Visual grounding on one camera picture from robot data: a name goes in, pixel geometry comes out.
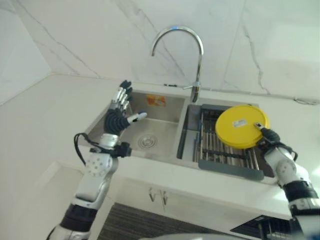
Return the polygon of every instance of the yellow lid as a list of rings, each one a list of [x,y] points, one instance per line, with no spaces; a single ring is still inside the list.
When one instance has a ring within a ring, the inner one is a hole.
[[[269,128],[268,116],[258,107],[237,105],[224,111],[215,124],[219,139],[236,149],[248,149],[262,138],[254,123],[261,123]]]

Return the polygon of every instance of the white countertop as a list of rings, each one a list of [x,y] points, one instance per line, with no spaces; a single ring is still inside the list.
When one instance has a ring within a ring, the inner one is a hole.
[[[120,80],[69,75],[50,75],[0,107],[0,158],[16,192],[5,196],[10,207],[22,204],[39,176],[52,162],[81,169],[73,145],[76,133],[84,132],[105,112]],[[189,90],[134,83],[139,91],[189,96]],[[297,162],[309,171],[320,189],[319,106],[301,105],[293,100],[202,90],[200,97],[258,104],[269,116],[271,127],[281,140],[299,153]],[[115,175],[163,186],[173,191],[198,195],[223,205],[279,218],[290,218],[288,202],[278,186],[208,172],[154,160],[127,157],[119,161]]]

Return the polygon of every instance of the cabinet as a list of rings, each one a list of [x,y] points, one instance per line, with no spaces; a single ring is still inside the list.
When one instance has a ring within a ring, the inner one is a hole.
[[[233,235],[231,229],[258,216],[186,192],[130,179],[123,181],[115,202]]]

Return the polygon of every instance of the sink drain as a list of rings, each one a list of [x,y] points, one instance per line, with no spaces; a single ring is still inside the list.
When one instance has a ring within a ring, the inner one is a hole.
[[[156,136],[148,134],[139,138],[138,145],[142,149],[151,149],[157,145],[158,139]]]

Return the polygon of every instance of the faucet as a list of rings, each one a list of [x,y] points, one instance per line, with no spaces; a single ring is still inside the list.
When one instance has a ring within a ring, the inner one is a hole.
[[[201,68],[202,68],[202,57],[204,56],[204,46],[202,44],[202,41],[199,37],[198,34],[196,34],[195,31],[193,31],[192,29],[186,27],[186,26],[172,26],[172,27],[168,27],[163,29],[162,31],[160,31],[154,38],[153,43],[152,43],[152,47],[151,47],[151,56],[155,55],[155,49],[156,46],[159,42],[159,40],[166,35],[167,33],[170,33],[172,31],[182,31],[185,33],[190,34],[194,40],[196,41],[198,47],[199,47],[199,59],[198,59],[198,67],[197,67],[197,71],[196,71],[196,78],[195,78],[195,82],[193,83],[192,86],[187,86],[184,87],[183,89],[190,89],[191,90],[191,101],[193,103],[197,102],[198,97],[199,97],[199,92],[200,92],[200,72],[201,72]]]

